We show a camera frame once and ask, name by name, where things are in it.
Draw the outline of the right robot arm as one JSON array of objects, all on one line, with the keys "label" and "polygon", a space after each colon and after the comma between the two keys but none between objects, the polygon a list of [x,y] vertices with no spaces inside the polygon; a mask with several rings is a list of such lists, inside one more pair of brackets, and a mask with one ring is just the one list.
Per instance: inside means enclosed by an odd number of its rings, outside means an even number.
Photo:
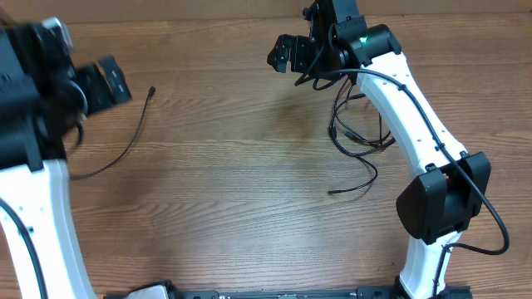
[{"label": "right robot arm", "polygon": [[383,24],[369,27],[354,1],[305,8],[307,36],[278,37],[268,64],[303,80],[347,77],[374,104],[399,144],[412,178],[396,201],[410,240],[390,298],[469,298],[445,282],[452,244],[481,210],[490,162],[446,129],[412,77],[401,44]]}]

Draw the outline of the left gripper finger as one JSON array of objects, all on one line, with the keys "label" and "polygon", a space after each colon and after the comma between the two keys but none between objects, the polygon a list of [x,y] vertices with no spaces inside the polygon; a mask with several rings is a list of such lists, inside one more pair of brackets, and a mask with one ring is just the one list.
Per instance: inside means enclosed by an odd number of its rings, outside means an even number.
[{"label": "left gripper finger", "polygon": [[96,64],[77,68],[76,75],[87,99],[88,113],[98,113],[112,107],[111,90]]},{"label": "left gripper finger", "polygon": [[124,104],[131,100],[131,92],[126,84],[125,76],[113,56],[104,56],[99,60],[106,74],[106,81],[111,90],[112,101],[115,105]]}]

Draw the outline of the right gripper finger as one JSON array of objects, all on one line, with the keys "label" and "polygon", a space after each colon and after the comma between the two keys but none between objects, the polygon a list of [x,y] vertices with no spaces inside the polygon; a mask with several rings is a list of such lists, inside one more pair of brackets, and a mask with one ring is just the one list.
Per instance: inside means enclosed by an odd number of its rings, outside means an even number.
[{"label": "right gripper finger", "polygon": [[283,34],[280,35],[276,41],[275,49],[277,51],[292,51],[297,45],[298,38],[296,36]]},{"label": "right gripper finger", "polygon": [[290,48],[284,45],[275,46],[267,56],[267,63],[276,71],[285,73],[290,62]]}]

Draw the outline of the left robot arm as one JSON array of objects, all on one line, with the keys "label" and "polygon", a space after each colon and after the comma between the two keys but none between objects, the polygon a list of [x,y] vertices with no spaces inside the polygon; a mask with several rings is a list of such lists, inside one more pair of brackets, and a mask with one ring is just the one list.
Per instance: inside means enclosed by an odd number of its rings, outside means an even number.
[{"label": "left robot arm", "polygon": [[71,215],[66,133],[131,99],[112,56],[75,66],[57,18],[1,28],[1,225],[25,298],[93,298]]}]

